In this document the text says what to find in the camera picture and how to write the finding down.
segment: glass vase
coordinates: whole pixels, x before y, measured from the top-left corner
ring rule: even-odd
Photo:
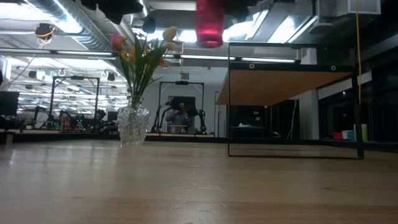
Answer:
[[[149,127],[150,111],[142,107],[143,97],[132,96],[127,106],[118,112],[118,128],[123,144],[144,143]]]

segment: green leaf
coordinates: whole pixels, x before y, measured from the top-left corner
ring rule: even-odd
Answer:
[[[135,74],[136,74],[136,91],[140,88],[140,83],[142,80],[142,68],[145,65],[143,59],[142,59],[142,47],[141,44],[139,43],[139,39],[137,38],[137,35],[134,34],[134,45],[136,47],[136,69],[135,69]]]

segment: computer screen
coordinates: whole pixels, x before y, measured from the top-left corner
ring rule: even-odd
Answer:
[[[0,91],[0,115],[16,116],[19,92]]]

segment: ductwork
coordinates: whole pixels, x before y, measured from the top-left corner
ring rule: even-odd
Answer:
[[[90,51],[110,52],[111,43],[90,18],[71,0],[23,0],[66,33],[81,34],[72,37]]]
[[[150,6],[148,0],[137,0],[137,1],[139,4],[142,4],[142,6],[144,7],[142,8],[142,12],[133,13],[132,15],[134,16],[134,18],[143,19],[149,15]]]

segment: black metal frame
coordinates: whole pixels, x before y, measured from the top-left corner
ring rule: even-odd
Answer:
[[[52,89],[51,89],[51,100],[50,100],[50,109],[49,113],[50,116],[52,116],[52,107],[53,107],[53,101],[54,101],[54,91],[55,91],[55,81],[56,79],[63,79],[63,78],[70,78],[72,77],[59,77],[59,76],[54,76],[52,77]],[[97,117],[97,108],[98,108],[98,95],[100,93],[100,78],[93,78],[93,77],[84,77],[84,79],[92,79],[92,80],[97,80],[97,91],[96,91],[96,96],[95,96],[95,111],[94,111],[94,118]]]
[[[313,49],[351,49],[351,54],[355,55],[355,51],[352,47],[347,46],[331,46],[331,45],[317,45],[317,44],[270,44],[263,42],[230,42],[228,44],[228,77],[230,76],[230,71],[232,69],[237,70],[279,70],[279,71],[308,71],[308,72],[352,72],[351,80],[355,92],[354,96],[354,117],[355,117],[355,131],[356,131],[356,143],[355,148],[357,150],[356,157],[327,157],[327,156],[261,156],[261,155],[234,155],[231,154],[230,144],[231,143],[242,143],[243,139],[240,141],[235,141],[236,139],[231,139],[230,137],[230,126],[229,126],[229,107],[231,104],[231,79],[228,79],[228,105],[227,105],[227,147],[228,147],[228,156],[229,157],[277,157],[277,158],[304,158],[304,159],[364,159],[364,146],[362,139],[362,125],[360,121],[360,105],[359,105],[359,90],[358,90],[358,80],[357,73],[358,69],[356,66],[356,61],[353,60],[352,66],[336,66],[336,65],[298,65],[296,63],[286,64],[286,63],[253,63],[253,62],[232,62],[230,60],[231,57],[231,46],[247,46],[247,47],[290,47],[293,49],[302,49],[302,48],[313,48]],[[262,140],[262,141],[248,141],[247,143],[268,143],[268,144],[286,144],[287,140],[283,139],[281,141],[270,139]],[[318,144],[318,145],[327,145],[334,146],[334,144],[330,141],[316,140],[316,141],[294,141],[296,144]]]
[[[216,106],[217,106],[217,93],[220,93],[219,91],[215,91],[214,92],[214,125],[213,125],[213,129],[214,129],[214,137],[218,138],[218,127],[217,127],[217,136],[216,136]]]

